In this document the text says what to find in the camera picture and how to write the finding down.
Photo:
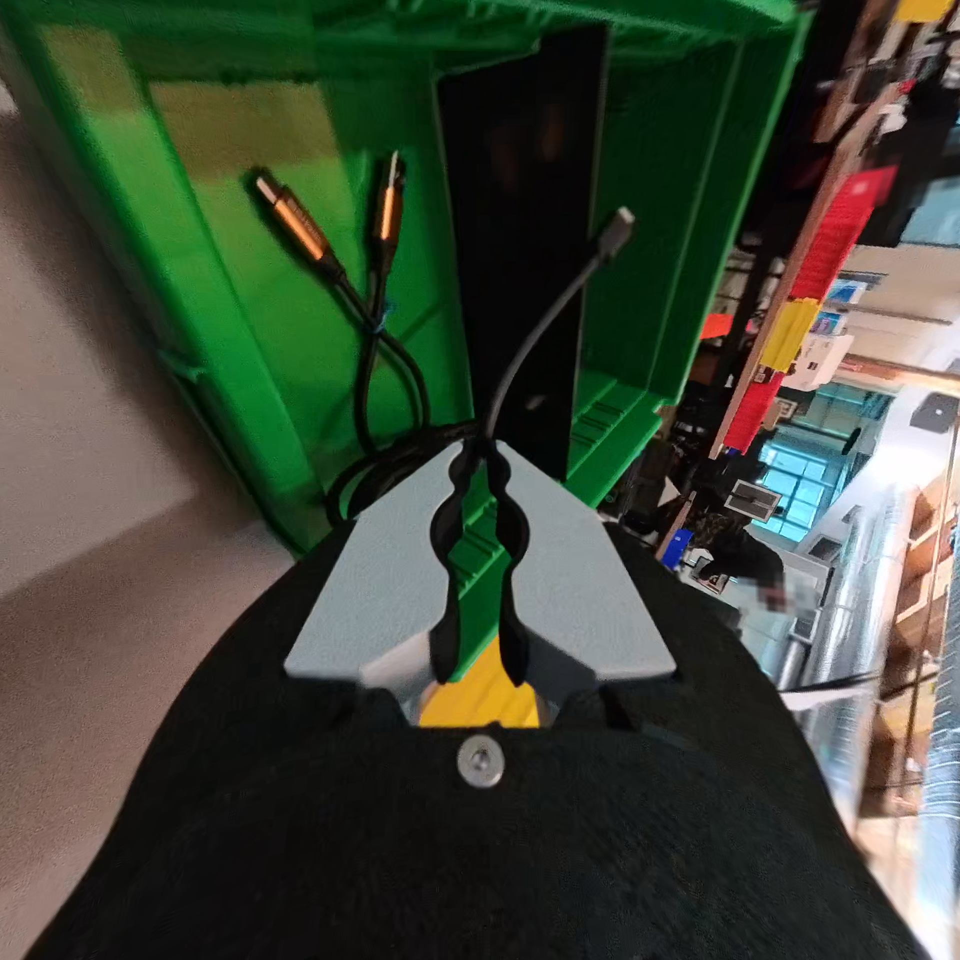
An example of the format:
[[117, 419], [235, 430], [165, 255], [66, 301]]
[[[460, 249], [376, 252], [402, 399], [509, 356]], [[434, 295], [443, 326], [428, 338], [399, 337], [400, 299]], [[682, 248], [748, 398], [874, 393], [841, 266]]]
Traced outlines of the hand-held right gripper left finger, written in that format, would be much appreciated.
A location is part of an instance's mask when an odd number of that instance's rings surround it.
[[362, 510], [284, 661], [286, 674], [387, 690], [400, 704], [460, 658], [451, 553], [464, 534], [473, 445], [452, 442]]

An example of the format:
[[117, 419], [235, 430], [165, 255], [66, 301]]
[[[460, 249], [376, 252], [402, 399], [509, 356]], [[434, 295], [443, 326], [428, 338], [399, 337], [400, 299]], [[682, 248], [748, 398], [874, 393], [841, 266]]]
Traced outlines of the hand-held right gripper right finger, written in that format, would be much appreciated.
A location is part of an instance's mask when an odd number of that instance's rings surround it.
[[676, 661], [599, 514], [502, 441], [486, 473], [509, 556], [498, 642], [510, 681], [560, 706], [671, 677]]

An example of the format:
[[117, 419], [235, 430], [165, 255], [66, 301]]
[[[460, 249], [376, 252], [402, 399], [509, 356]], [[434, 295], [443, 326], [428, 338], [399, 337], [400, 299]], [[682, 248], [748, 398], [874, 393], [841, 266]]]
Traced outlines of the green plastic bin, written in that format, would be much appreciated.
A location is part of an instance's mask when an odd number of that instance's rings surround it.
[[380, 169], [407, 182], [387, 334], [433, 424], [475, 416], [438, 81], [608, 30], [591, 233], [629, 246], [523, 367], [498, 434], [591, 502], [656, 431], [761, 171], [810, 2], [2, 2], [2, 71], [263, 517], [309, 550], [362, 454], [363, 335], [249, 176], [309, 210], [367, 296]]

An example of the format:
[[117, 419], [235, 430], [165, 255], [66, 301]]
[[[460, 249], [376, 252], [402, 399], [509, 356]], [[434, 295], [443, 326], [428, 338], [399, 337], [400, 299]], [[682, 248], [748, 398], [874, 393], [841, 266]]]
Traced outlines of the grey desk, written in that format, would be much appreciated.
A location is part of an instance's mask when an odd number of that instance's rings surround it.
[[2, 89], [1, 954], [97, 853], [164, 714], [291, 565]]

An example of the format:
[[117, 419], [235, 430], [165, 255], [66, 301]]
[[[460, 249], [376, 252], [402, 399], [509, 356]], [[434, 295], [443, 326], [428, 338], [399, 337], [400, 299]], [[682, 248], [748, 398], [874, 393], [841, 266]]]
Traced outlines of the yellow plastic bin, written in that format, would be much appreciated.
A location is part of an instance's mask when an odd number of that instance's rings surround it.
[[418, 702], [417, 726], [466, 729], [499, 725], [509, 729], [541, 726], [537, 699], [529, 685], [515, 686], [505, 672], [499, 638], [478, 654], [462, 678], [431, 682]]
[[822, 304], [822, 300], [811, 297], [787, 300], [776, 315], [759, 364], [781, 374], [787, 373], [818, 318]]

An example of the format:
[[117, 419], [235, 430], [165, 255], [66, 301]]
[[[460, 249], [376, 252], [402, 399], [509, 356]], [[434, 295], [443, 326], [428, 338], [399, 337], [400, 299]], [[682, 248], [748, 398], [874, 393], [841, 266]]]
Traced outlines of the white cardboard box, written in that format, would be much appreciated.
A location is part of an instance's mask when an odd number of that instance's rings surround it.
[[851, 334], [808, 333], [783, 385], [801, 392], [812, 392], [830, 382], [855, 341]]

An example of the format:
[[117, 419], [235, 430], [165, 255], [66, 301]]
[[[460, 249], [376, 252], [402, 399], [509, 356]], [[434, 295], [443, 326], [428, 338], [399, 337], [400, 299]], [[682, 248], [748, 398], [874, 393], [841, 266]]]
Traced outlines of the black glossy panel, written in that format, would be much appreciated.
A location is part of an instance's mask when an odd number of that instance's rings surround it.
[[609, 31], [546, 35], [534, 54], [438, 81], [474, 414], [585, 265], [606, 105]]

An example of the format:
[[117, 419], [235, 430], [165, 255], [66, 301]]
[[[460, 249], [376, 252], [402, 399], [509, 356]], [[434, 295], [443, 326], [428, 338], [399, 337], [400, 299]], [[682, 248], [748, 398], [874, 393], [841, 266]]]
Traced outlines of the dark mounted box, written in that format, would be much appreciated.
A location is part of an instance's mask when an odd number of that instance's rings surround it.
[[954, 429], [959, 397], [941, 391], [930, 392], [913, 411], [909, 426], [931, 434], [944, 435]]

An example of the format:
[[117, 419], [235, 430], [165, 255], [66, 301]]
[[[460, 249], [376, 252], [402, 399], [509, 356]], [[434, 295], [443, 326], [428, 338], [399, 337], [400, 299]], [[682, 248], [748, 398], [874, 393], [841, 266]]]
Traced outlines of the silver ventilation duct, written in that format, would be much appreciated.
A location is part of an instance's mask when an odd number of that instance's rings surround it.
[[849, 512], [799, 690], [787, 697], [850, 834], [919, 494], [915, 485], [888, 486]]

